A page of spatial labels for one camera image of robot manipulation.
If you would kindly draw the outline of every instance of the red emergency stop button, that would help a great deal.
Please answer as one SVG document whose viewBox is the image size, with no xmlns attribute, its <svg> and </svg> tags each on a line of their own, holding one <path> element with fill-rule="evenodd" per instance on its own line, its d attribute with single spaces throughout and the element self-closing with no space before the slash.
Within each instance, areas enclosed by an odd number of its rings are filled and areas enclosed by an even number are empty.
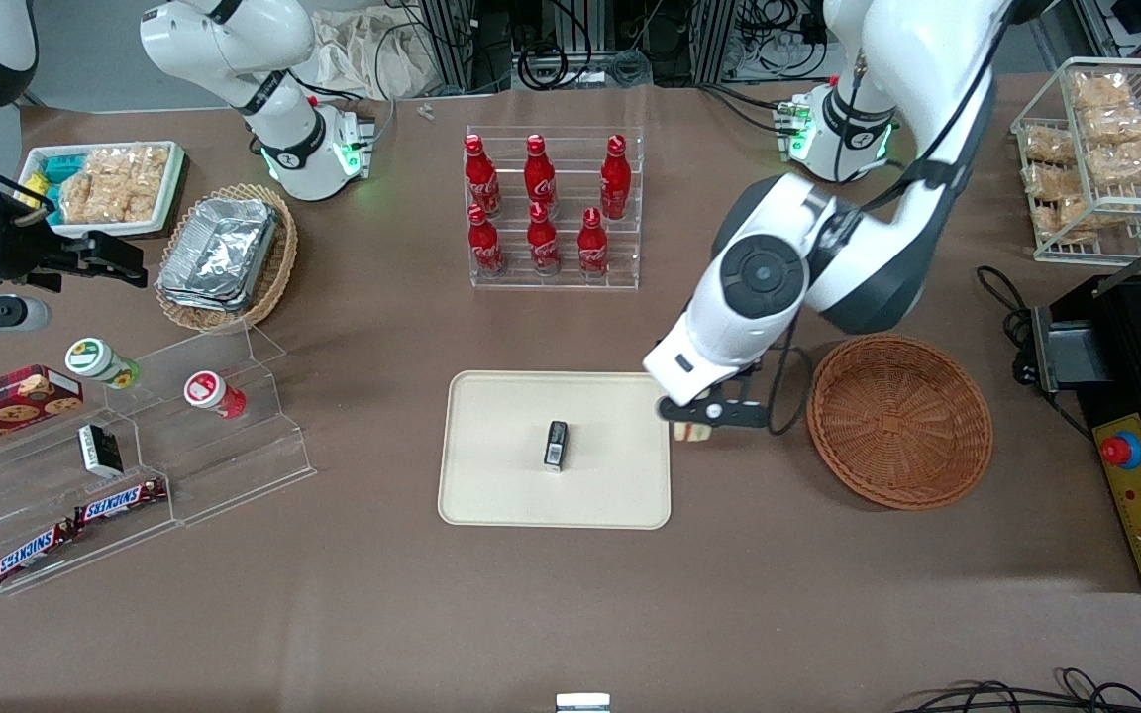
<svg viewBox="0 0 1141 713">
<path fill-rule="evenodd" d="M 1118 469 L 1133 470 L 1141 465 L 1141 443 L 1136 435 L 1118 431 L 1100 443 L 1100 455 Z"/>
</svg>

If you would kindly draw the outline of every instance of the wicker basket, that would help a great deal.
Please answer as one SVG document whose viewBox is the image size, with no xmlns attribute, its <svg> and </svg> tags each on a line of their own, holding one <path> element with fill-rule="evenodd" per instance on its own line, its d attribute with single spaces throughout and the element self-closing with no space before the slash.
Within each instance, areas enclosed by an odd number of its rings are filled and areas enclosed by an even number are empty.
<svg viewBox="0 0 1141 713">
<path fill-rule="evenodd" d="M 245 324 L 257 325 L 266 319 L 267 315 L 270 315 L 275 305 L 281 301 L 284 289 L 289 286 L 289 273 L 293 272 L 293 261 L 298 258 L 298 226 L 294 225 L 293 216 L 290 214 L 284 200 L 272 191 L 262 188 L 261 185 L 228 186 L 228 188 L 210 193 L 207 198 L 258 198 L 267 203 L 268 206 L 275 208 L 276 213 L 280 214 L 281 219 L 276 222 L 275 232 L 272 235 L 274 241 L 272 249 L 267 250 L 267 261 L 262 262 L 262 273 L 259 275 L 258 285 L 254 285 L 253 289 L 252 302 L 243 311 L 200 310 L 196 307 L 184 307 L 180 303 L 170 302 L 162 295 L 161 290 L 157 290 L 157 302 L 161 303 L 167 317 L 170 317 L 173 324 L 187 329 L 208 331 L 230 324 L 236 319 L 244 319 Z M 170 243 L 167 244 L 167 250 L 161 256 L 162 266 L 170 259 L 170 253 L 178 244 L 178 235 L 181 234 L 184 225 L 196 211 L 196 206 L 200 206 L 200 202 L 187 209 L 187 213 L 178 220 L 176 229 L 170 235 Z"/>
<path fill-rule="evenodd" d="M 971 378 L 897 334 L 839 345 L 816 370 L 807 423 L 848 487 L 901 510 L 949 505 L 993 456 L 993 419 Z"/>
</svg>

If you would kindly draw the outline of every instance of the snickers bar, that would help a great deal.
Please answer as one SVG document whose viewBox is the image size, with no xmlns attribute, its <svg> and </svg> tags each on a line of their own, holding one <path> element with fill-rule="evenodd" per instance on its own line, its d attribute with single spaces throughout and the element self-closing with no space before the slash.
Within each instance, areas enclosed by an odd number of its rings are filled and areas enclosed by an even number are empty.
<svg viewBox="0 0 1141 713">
<path fill-rule="evenodd" d="M 31 541 L 5 554 L 0 559 L 0 585 L 6 582 L 6 578 L 33 564 L 33 560 L 39 559 L 41 556 L 54 551 L 60 544 L 78 536 L 78 532 L 76 524 L 68 518 L 64 518 L 63 522 L 50 525 L 49 528 L 46 528 L 38 536 L 31 538 Z"/>
<path fill-rule="evenodd" d="M 170 497 L 167 493 L 167 481 L 164 478 L 153 478 L 151 481 L 137 484 L 119 493 L 113 493 L 107 497 L 100 497 L 95 502 L 73 509 L 73 521 L 79 528 L 84 528 L 88 522 L 98 518 L 112 518 L 113 515 L 127 513 L 133 507 L 146 504 Z"/>
</svg>

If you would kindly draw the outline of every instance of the aluminum foil container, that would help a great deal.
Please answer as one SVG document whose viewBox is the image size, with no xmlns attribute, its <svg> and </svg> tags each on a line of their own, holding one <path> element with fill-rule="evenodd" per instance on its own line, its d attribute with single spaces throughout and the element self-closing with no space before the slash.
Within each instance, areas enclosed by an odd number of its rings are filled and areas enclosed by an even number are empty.
<svg viewBox="0 0 1141 713">
<path fill-rule="evenodd" d="M 161 268 L 157 290 L 187 307 L 242 310 L 252 301 L 275 224 L 275 209 L 261 200 L 203 200 Z"/>
</svg>

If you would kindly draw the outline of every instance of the beige tray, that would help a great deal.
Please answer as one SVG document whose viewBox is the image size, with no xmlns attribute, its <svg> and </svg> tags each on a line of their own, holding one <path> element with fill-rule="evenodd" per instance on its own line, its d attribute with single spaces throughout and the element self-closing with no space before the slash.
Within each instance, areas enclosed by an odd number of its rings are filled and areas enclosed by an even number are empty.
<svg viewBox="0 0 1141 713">
<path fill-rule="evenodd" d="M 447 395 L 439 515 L 453 525 L 653 530 L 672 513 L 666 423 L 648 374 L 462 372 Z M 544 470 L 552 420 L 569 424 Z"/>
</svg>

